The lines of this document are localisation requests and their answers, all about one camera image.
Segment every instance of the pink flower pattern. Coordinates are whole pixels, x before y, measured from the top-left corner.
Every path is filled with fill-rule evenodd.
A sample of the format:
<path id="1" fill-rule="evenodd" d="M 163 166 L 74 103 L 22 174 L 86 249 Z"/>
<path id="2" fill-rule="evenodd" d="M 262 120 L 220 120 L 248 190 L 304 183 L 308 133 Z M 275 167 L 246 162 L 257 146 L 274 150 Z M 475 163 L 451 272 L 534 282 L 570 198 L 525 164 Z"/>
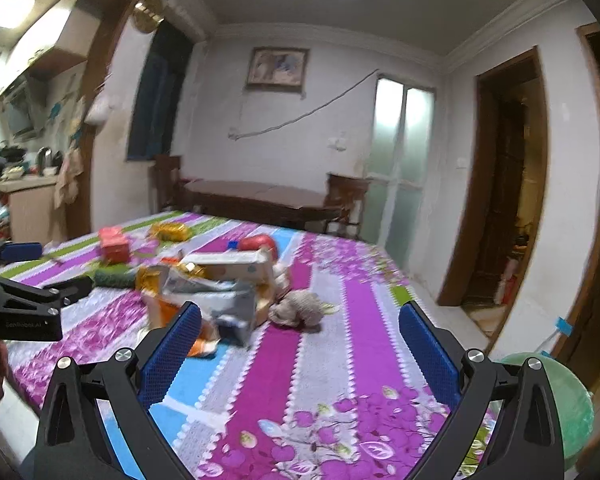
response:
<path id="1" fill-rule="evenodd" d="M 408 280 L 394 261 L 377 246 L 364 242 L 323 235 L 314 236 L 312 262 L 320 270 L 347 276 L 362 282 L 407 285 Z"/>
<path id="2" fill-rule="evenodd" d="M 320 404 L 315 412 L 296 411 L 289 428 L 260 420 L 258 434 L 242 432 L 241 449 L 225 445 L 220 463 L 205 463 L 198 474 L 245 480 L 402 480 L 446 415 L 427 392 L 386 386 L 382 394 Z"/>
<path id="3" fill-rule="evenodd" d="M 146 307 L 135 291 L 123 294 L 69 330 L 62 341 L 51 343 L 29 362 L 17 367 L 13 375 L 26 390 L 32 402 L 42 406 L 46 388 L 58 359 L 70 356 L 78 364 L 92 362 L 94 357 L 123 335 L 146 315 Z"/>

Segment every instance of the metal screw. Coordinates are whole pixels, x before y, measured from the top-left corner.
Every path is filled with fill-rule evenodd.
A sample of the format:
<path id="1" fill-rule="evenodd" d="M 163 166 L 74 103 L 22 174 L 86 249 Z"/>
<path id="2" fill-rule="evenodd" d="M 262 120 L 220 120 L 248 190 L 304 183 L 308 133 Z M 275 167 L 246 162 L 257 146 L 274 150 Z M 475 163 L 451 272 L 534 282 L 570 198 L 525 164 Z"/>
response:
<path id="1" fill-rule="evenodd" d="M 539 370 L 540 368 L 542 368 L 542 363 L 540 359 L 536 359 L 535 357 L 529 359 L 527 363 L 529 365 L 529 368 L 531 368 L 532 370 Z"/>
<path id="2" fill-rule="evenodd" d="M 58 359 L 58 368 L 62 368 L 62 370 L 64 370 L 65 368 L 68 368 L 70 364 L 71 364 L 70 357 L 61 357 Z"/>
<path id="3" fill-rule="evenodd" d="M 121 348 L 116 352 L 116 361 L 129 361 L 132 356 L 131 348 Z"/>
<path id="4" fill-rule="evenodd" d="M 473 350 L 469 350 L 466 354 L 469 358 L 469 361 L 472 361 L 474 363 L 481 363 L 482 361 L 484 361 L 484 354 L 479 350 L 476 350 L 475 348 Z"/>

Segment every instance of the cable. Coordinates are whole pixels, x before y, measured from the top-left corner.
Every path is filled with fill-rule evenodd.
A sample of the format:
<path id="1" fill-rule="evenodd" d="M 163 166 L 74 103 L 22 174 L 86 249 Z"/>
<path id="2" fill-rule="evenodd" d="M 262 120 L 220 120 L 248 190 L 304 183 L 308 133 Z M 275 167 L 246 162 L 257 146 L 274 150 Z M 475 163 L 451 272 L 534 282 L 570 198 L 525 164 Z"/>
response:
<path id="1" fill-rule="evenodd" d="M 285 126 L 289 126 L 290 124 L 297 123 L 300 119 L 304 119 L 305 117 L 308 117 L 308 116 L 310 116 L 312 114 L 315 114 L 316 112 L 318 112 L 318 111 L 322 110 L 323 108 L 326 108 L 327 106 L 329 106 L 331 103 L 336 102 L 341 97 L 344 97 L 346 94 L 348 94 L 349 92 L 351 92 L 354 88 L 362 85 L 363 82 L 365 82 L 367 79 L 369 79 L 373 74 L 375 74 L 377 72 L 380 72 L 379 68 L 376 68 L 373 72 L 365 75 L 355 85 L 353 85 L 349 89 L 345 90 L 341 94 L 337 95 L 336 97 L 334 97 L 330 101 L 325 102 L 325 104 L 323 104 L 321 106 L 318 106 L 317 108 L 314 108 L 310 112 L 307 112 L 307 113 L 301 115 L 300 117 L 297 117 L 295 119 L 287 121 L 286 123 L 279 124 L 278 126 L 272 126 L 271 128 L 267 128 L 266 130 L 262 130 L 260 132 L 250 132 L 248 134 L 238 134 L 238 133 L 229 132 L 229 138 L 233 139 L 233 140 L 238 140 L 238 139 L 242 139 L 243 137 L 255 137 L 255 136 L 258 136 L 258 135 L 262 135 L 262 134 L 268 134 L 269 132 L 273 132 L 275 130 L 279 130 L 280 128 L 284 128 Z"/>

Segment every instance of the framed picture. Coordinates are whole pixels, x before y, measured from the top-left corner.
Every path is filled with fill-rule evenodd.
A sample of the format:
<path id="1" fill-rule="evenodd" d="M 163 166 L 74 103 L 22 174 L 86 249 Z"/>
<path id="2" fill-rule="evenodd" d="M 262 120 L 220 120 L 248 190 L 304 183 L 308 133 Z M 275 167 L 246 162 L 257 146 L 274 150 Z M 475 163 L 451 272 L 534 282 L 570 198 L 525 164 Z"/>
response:
<path id="1" fill-rule="evenodd" d="M 251 54 L 246 88 L 302 93 L 308 57 L 306 48 L 256 47 Z"/>

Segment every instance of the gift box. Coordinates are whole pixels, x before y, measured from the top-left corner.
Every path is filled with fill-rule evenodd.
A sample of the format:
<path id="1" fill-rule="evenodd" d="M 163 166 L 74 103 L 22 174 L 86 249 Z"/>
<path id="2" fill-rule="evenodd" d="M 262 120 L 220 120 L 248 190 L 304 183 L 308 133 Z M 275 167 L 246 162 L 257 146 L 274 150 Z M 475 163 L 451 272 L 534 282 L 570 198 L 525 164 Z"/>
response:
<path id="1" fill-rule="evenodd" d="M 98 231 L 100 256 L 108 264 L 125 264 L 129 261 L 129 240 L 119 227 L 103 227 Z"/>

